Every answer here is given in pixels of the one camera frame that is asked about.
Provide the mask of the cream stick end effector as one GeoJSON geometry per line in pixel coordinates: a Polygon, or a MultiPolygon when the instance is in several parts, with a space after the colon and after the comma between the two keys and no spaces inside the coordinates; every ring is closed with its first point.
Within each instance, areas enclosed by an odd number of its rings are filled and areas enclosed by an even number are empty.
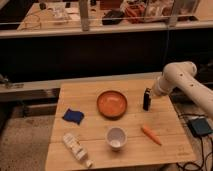
{"type": "Polygon", "coordinates": [[[153,98],[153,93],[152,93],[152,91],[149,91],[148,94],[149,94],[149,98],[152,99],[152,98],[153,98]]]}

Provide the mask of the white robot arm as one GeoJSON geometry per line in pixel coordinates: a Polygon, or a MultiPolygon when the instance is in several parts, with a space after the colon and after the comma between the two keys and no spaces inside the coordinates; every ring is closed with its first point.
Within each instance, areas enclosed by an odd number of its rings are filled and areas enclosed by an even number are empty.
{"type": "Polygon", "coordinates": [[[197,67],[191,61],[165,65],[151,88],[151,98],[169,95],[179,88],[213,120],[213,90],[198,82],[196,74],[197,67]]]}

